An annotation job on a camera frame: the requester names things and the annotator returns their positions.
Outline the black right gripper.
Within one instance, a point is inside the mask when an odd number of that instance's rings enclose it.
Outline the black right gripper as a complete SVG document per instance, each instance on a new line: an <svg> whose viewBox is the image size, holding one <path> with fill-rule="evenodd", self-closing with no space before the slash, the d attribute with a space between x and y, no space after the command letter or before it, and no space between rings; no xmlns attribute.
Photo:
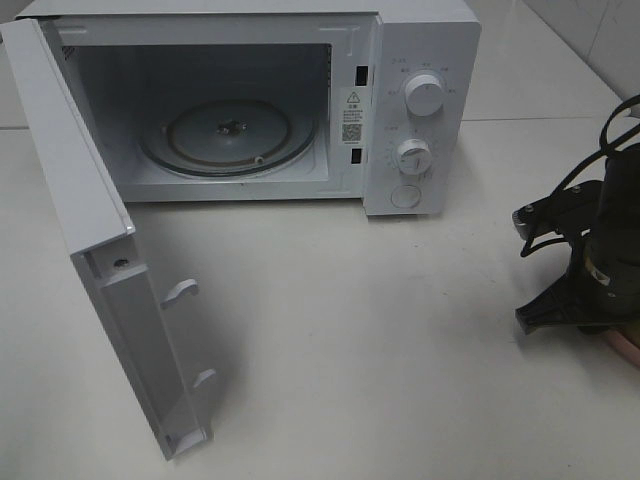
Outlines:
<svg viewBox="0 0 640 480"><path fill-rule="evenodd" d="M639 319L639 232L593 229L571 243L568 278L561 276L515 310L524 334L576 326L599 335Z"/></svg>

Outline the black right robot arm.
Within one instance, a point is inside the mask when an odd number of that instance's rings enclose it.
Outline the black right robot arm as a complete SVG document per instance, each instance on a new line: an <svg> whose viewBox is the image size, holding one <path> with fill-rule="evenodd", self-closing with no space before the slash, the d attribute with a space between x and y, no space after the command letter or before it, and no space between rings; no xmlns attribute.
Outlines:
<svg viewBox="0 0 640 480"><path fill-rule="evenodd" d="M571 247L566 272L516 309L522 330L575 326L600 332L639 319L639 148L589 180L513 213L522 239L554 232Z"/></svg>

